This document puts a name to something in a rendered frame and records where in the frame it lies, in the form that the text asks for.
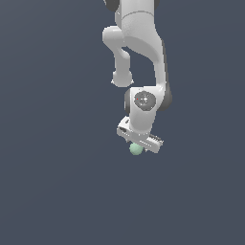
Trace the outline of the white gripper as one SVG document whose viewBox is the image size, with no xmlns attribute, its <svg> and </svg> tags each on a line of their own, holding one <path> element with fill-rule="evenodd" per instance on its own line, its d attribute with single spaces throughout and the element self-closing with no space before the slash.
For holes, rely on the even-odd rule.
<svg viewBox="0 0 245 245">
<path fill-rule="evenodd" d="M 127 142 L 142 146 L 145 150 L 157 153 L 164 142 L 150 133 L 137 134 L 130 129 L 130 119 L 124 117 L 117 126 L 117 134 L 124 137 Z"/>
</svg>

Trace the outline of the pale green ball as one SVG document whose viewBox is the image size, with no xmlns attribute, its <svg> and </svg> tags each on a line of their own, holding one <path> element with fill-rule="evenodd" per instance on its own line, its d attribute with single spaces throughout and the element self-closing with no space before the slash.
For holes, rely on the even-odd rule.
<svg viewBox="0 0 245 245">
<path fill-rule="evenodd" d="M 133 155 L 140 155 L 143 152 L 143 149 L 144 148 L 142 146 L 135 143 L 132 143 L 129 147 L 129 150 Z"/>
</svg>

